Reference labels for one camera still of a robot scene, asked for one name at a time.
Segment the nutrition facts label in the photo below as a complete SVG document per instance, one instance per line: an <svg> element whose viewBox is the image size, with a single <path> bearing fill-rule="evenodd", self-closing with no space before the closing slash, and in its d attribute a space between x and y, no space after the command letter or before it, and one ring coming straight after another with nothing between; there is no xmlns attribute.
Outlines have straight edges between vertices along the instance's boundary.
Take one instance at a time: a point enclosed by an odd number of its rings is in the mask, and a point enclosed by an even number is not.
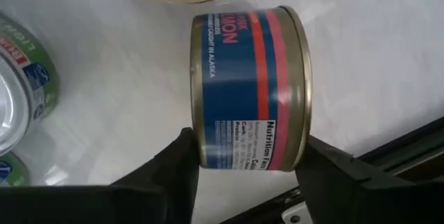
<svg viewBox="0 0 444 224"><path fill-rule="evenodd" d="M276 122L216 121L218 167L266 170L273 157Z"/></svg>

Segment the blue label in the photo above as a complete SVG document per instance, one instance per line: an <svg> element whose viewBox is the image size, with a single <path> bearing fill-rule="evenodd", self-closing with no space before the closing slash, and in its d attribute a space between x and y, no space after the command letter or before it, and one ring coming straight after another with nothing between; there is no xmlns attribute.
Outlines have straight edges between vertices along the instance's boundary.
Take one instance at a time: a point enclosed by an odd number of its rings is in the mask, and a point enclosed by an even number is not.
<svg viewBox="0 0 444 224"><path fill-rule="evenodd" d="M277 82L275 51L270 26L264 12L255 12L263 35L253 37L253 22L248 13L211 14L201 16L202 34L202 72L203 72L203 118L205 124L206 166L218 169L257 169L252 162L242 163L239 159L247 157L255 161L255 144L239 141L242 135L266 136L267 123L249 122L259 120L257 57L255 39L264 44L266 75L268 82L268 119L273 125L269 137L274 142L274 127L277 120ZM236 147L246 145L253 147ZM264 150L257 150L262 156L269 155L273 149L257 145Z"/></svg>
<svg viewBox="0 0 444 224"><path fill-rule="evenodd" d="M8 178L8 176L12 173L12 166L11 164L0 161L0 184Z"/></svg>
<svg viewBox="0 0 444 224"><path fill-rule="evenodd" d="M33 63L23 68L32 90L37 90L50 80L49 72L40 63Z"/></svg>

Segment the red stripe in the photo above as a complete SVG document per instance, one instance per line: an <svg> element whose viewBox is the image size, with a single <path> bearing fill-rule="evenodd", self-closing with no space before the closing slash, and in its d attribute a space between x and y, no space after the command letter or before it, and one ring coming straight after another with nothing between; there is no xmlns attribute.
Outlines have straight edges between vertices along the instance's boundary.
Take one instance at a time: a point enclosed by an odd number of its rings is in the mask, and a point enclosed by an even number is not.
<svg viewBox="0 0 444 224"><path fill-rule="evenodd" d="M257 74L257 108L259 120L268 120L268 76L266 72L266 55L264 34L261 23L255 12L248 15L253 33L255 46L256 74Z"/></svg>
<svg viewBox="0 0 444 224"><path fill-rule="evenodd" d="M273 36L273 46L276 58L277 74L277 128L273 159L271 160L270 170L279 170L284 159L285 148L287 146L287 134L289 130L290 118L290 96L288 75L287 75L287 50L279 19L272 10L266 12L266 18L270 24L271 35Z"/></svg>

